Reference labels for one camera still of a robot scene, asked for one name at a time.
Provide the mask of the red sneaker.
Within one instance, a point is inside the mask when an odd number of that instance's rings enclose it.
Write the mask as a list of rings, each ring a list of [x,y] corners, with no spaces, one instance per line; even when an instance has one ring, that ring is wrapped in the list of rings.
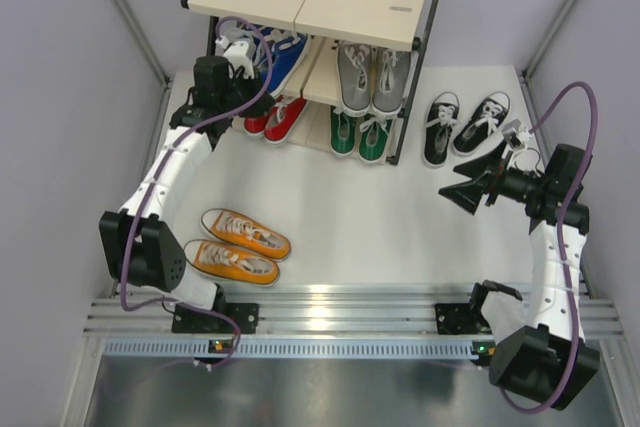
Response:
[[[245,132],[251,137],[263,136],[270,117],[270,114],[264,114],[258,117],[245,118],[243,122]]]
[[[283,144],[300,119],[307,101],[302,97],[281,96],[264,129],[265,140],[272,145]]]

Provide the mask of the black sneaker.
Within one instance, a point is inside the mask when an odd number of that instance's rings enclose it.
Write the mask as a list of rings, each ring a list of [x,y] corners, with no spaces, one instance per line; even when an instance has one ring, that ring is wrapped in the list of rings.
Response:
[[[453,140],[453,153],[466,157],[473,154],[505,123],[511,107],[510,97],[502,91],[485,97],[468,122]]]
[[[453,92],[444,92],[432,102],[424,122],[423,161],[432,168],[442,167],[447,159],[449,142],[458,124],[460,103]]]

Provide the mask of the green sneaker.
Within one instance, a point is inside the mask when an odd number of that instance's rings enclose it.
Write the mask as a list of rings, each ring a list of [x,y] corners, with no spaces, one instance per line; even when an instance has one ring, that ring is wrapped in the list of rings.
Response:
[[[356,140],[354,117],[347,115],[342,108],[333,107],[330,111],[330,147],[338,157],[352,154]]]
[[[386,153],[393,121],[376,115],[366,115],[360,124],[358,148],[361,160],[368,164],[378,163]]]

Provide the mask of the grey sneaker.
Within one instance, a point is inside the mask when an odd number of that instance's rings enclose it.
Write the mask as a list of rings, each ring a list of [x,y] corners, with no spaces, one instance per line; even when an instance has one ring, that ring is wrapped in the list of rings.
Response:
[[[397,115],[402,107],[411,67],[411,53],[381,48],[377,52],[372,111],[382,118]]]
[[[342,42],[337,50],[336,67],[343,110],[362,117],[371,103],[370,70],[372,51],[368,45]]]

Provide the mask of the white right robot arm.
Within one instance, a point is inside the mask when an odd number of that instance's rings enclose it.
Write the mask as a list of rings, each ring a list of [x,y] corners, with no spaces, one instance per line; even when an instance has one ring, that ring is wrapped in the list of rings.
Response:
[[[563,410],[600,365],[599,352],[585,342],[578,306],[580,259],[590,226],[589,209],[578,198],[591,156],[559,144],[542,172],[511,166],[513,156],[501,142],[455,166],[464,182],[439,193],[470,214],[500,197],[524,205],[530,220],[530,296],[524,299],[515,288],[485,280],[474,286],[467,319],[476,331],[493,334],[492,385],[537,408]]]

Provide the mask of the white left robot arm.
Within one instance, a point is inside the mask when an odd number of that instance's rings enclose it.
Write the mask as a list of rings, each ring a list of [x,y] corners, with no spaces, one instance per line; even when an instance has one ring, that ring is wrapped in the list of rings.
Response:
[[[215,333],[226,325],[228,310],[216,301],[216,283],[188,266],[171,225],[199,166],[232,119],[250,108],[266,109],[273,100],[245,54],[200,57],[193,80],[143,181],[118,211],[103,213],[99,232],[109,274],[121,288],[145,287],[164,302],[191,305],[195,323]]]

